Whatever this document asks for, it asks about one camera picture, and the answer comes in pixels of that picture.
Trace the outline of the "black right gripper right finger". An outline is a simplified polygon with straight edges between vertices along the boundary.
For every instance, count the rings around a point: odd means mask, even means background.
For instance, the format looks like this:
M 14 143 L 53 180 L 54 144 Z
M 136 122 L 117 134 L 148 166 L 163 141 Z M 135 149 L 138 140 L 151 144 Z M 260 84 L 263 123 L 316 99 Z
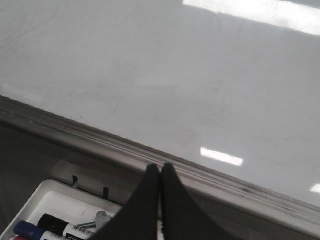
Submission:
M 162 232 L 165 240 L 239 240 L 212 220 L 194 201 L 174 166 L 161 174 Z

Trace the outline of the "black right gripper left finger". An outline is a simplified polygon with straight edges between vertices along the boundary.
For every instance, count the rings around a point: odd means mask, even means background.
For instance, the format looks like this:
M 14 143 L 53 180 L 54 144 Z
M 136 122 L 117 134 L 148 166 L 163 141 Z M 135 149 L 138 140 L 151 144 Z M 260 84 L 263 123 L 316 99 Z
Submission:
M 156 240 L 159 198 L 160 172 L 155 164 L 150 164 L 126 204 L 92 238 L 94 240 Z

